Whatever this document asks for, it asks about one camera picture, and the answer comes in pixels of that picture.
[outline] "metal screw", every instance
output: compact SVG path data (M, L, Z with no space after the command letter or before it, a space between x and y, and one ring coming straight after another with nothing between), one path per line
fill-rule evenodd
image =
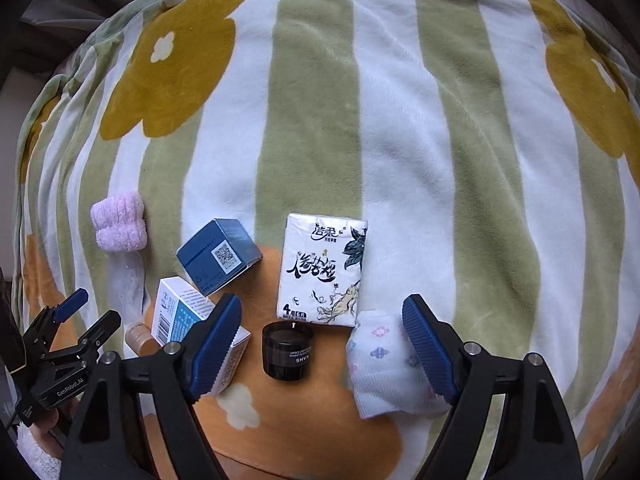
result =
M540 366L543 362L545 362L545 360L542 358L542 355L536 353L529 354L527 356L527 359L534 366Z
M469 355L478 355L482 351L482 347L478 343L475 343L473 341L465 343L463 348Z
M100 362L106 365L110 365L116 360L116 356L117 354L114 351L105 352L104 354L102 354L102 357L100 358Z
M166 345L164 345L164 347L162 348L167 354L169 355L174 355L177 354L180 351L180 343L178 343L177 341L171 341L169 343L167 343Z

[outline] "black jar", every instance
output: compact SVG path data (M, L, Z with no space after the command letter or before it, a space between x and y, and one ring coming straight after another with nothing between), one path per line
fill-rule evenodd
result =
M314 332L306 324L276 321L262 329L262 367L279 381L297 381L308 374Z

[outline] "pink hair tie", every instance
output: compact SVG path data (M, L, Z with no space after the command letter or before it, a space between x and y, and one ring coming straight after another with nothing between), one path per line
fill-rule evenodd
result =
M110 196L91 208L95 241L108 253L139 251L146 246L145 205L135 191Z

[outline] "blue box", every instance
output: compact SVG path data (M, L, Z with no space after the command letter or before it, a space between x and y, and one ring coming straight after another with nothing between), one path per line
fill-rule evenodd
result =
M216 218L176 253L204 296L216 292L262 258L251 237L235 219Z

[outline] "qr code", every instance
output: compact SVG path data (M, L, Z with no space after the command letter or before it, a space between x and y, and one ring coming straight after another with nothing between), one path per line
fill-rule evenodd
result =
M211 254L213 254L213 257L220 264L222 270L225 271L225 274L230 273L242 263L226 240L213 249Z

